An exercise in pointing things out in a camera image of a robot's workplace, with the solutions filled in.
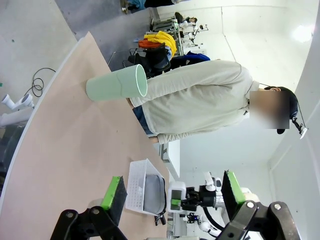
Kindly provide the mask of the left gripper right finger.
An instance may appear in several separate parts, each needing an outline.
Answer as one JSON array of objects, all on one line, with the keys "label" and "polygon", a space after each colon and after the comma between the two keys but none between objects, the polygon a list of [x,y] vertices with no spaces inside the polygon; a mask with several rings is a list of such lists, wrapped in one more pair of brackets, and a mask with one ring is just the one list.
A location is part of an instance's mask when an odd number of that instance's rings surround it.
[{"label": "left gripper right finger", "polygon": [[257,232],[263,240],[299,240],[300,234],[286,203],[264,206],[247,196],[232,171],[225,171],[221,188],[229,223],[220,240],[244,240],[248,232]]}]

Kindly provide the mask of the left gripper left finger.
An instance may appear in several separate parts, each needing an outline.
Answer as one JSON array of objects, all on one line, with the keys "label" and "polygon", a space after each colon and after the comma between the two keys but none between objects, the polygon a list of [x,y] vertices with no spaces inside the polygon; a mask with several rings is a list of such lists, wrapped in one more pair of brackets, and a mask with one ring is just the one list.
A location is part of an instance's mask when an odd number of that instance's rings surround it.
[{"label": "left gripper left finger", "polygon": [[61,212],[51,235],[52,240],[126,240],[119,223],[127,197],[122,176],[113,176],[102,199],[78,213],[74,209]]}]

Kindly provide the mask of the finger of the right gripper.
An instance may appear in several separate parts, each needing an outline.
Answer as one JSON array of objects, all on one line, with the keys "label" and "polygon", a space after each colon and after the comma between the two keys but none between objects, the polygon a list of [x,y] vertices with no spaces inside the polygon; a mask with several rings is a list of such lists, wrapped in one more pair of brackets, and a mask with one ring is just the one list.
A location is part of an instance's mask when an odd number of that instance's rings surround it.
[{"label": "finger of the right gripper", "polygon": [[200,194],[194,187],[187,187],[185,198],[186,200],[199,200]]},{"label": "finger of the right gripper", "polygon": [[171,212],[183,212],[190,211],[195,212],[197,210],[198,200],[196,199],[174,199],[170,200]]}]

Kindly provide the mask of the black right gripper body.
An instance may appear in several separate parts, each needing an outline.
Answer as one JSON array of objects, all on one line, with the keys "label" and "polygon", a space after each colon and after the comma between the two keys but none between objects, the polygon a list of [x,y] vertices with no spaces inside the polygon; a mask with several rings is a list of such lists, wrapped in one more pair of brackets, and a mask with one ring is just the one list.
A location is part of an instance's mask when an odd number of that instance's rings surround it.
[{"label": "black right gripper body", "polygon": [[215,190],[209,191],[205,185],[200,185],[197,191],[199,192],[198,206],[202,208],[216,207],[217,194]]}]

